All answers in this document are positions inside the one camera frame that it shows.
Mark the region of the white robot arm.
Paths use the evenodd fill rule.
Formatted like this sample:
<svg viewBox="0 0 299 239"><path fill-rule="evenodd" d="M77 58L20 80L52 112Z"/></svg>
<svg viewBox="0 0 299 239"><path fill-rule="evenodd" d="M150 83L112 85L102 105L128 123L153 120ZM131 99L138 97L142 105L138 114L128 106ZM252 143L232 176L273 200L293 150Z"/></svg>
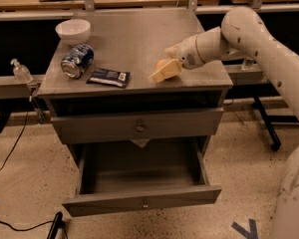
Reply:
<svg viewBox="0 0 299 239"><path fill-rule="evenodd" d="M299 120L299 55L277 41L258 14L248 7L228 11L221 25L193 35L165 50L151 78L159 83L211 61L243 54L263 70ZM286 160L276 198L269 239L299 239L299 146Z"/></svg>

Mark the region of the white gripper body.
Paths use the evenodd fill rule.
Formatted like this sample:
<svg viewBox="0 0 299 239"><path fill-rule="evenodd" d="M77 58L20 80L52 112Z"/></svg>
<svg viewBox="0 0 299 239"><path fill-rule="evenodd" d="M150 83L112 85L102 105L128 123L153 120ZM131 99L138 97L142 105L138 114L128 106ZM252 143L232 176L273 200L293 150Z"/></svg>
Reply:
<svg viewBox="0 0 299 239"><path fill-rule="evenodd" d="M175 55L188 70L204 65L197 50L196 40L197 36L194 35L177 44Z"/></svg>

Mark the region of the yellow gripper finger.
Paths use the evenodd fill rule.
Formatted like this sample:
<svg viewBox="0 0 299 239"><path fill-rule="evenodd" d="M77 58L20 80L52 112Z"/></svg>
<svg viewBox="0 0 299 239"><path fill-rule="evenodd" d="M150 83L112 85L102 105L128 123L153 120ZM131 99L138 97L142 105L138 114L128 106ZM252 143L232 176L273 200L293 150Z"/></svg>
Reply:
<svg viewBox="0 0 299 239"><path fill-rule="evenodd" d="M178 75L181 68L181 62L178 59L165 59L165 63L159 68L155 68L151 77L156 83L159 83Z"/></svg>
<svg viewBox="0 0 299 239"><path fill-rule="evenodd" d="M171 47L166 48L164 51L170 58L174 59L176 57L176 49L177 45L173 45Z"/></svg>

